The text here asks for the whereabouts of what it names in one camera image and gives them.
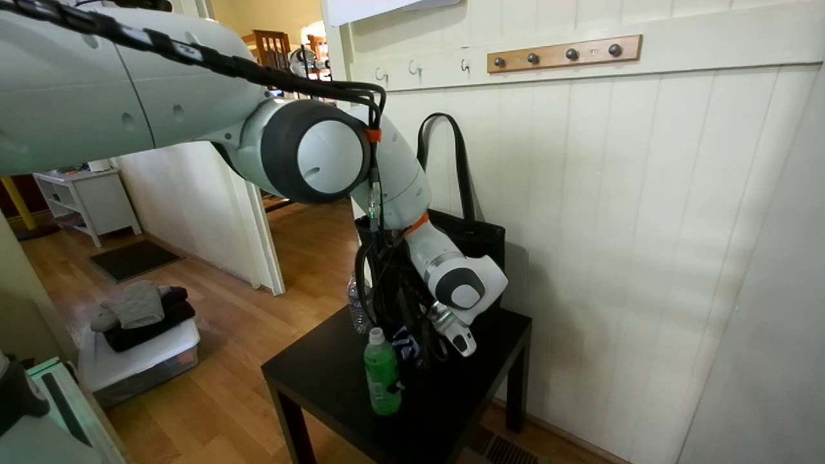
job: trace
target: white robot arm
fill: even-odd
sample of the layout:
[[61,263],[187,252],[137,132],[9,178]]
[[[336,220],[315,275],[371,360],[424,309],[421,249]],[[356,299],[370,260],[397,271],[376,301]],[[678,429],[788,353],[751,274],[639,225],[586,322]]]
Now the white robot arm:
[[[343,111],[315,100],[268,99],[265,88],[240,78],[3,11],[21,13],[20,5],[54,7],[0,0],[0,61],[14,63],[0,69],[0,176],[208,140],[236,173],[264,190],[306,203],[351,195],[375,212],[367,177],[377,168],[383,227],[406,231],[412,263],[436,300],[469,326],[502,294],[507,278],[490,257],[465,257],[427,220],[427,177],[386,118],[370,166],[366,107]],[[151,27],[184,44],[252,58],[237,35],[214,21],[96,10],[139,40],[149,40],[143,28]]]

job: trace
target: plastic water bottle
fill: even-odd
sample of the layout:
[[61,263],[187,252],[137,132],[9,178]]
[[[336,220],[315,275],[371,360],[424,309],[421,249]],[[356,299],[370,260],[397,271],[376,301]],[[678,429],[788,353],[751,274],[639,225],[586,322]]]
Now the plastic water bottle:
[[370,286],[364,283],[364,292],[366,293],[366,304],[363,304],[358,299],[358,286],[356,285],[355,274],[350,278],[350,283],[346,286],[346,294],[350,299],[350,316],[352,317],[352,326],[355,327],[359,334],[366,334],[372,329],[372,323],[367,313],[370,310]]
[[379,328],[370,330],[370,343],[364,349],[366,384],[370,388],[372,410],[378,415],[391,415],[401,408],[401,391],[389,388],[398,381],[398,359],[395,348],[384,338]]

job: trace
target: coat hook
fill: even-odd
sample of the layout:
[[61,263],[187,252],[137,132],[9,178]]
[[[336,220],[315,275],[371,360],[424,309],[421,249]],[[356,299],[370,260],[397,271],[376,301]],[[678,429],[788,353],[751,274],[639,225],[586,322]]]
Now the coat hook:
[[420,76],[421,75],[421,66],[418,66],[416,64],[416,68],[413,69],[414,64],[415,64],[415,60],[410,59],[410,64],[407,65],[407,71],[409,71],[410,74],[413,74],[413,75],[418,74]]

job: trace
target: green spray bottle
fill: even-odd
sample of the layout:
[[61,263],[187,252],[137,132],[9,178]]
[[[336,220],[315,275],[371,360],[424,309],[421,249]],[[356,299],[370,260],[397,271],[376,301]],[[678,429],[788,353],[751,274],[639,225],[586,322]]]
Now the green spray bottle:
[[391,415],[401,408],[401,391],[387,389],[398,380],[398,359],[395,349],[379,328],[370,330],[370,343],[364,349],[366,383],[370,388],[370,403],[378,415]]

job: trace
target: wooden floor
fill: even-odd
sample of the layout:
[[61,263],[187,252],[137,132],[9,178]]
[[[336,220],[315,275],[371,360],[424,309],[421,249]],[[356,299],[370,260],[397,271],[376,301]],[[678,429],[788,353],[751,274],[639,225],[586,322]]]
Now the wooden floor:
[[[290,462],[259,367],[346,303],[356,237],[346,201],[288,206],[269,218],[284,296],[253,290],[197,258],[136,279],[186,287],[201,343],[197,367],[107,411],[135,464]],[[23,243],[73,336],[97,314],[99,301],[128,284],[112,284],[87,258],[138,239],[108,236],[96,249],[70,230]],[[309,415],[307,422],[319,462],[370,462]],[[483,423],[552,463],[606,462],[530,424],[521,435],[507,433],[497,406]]]

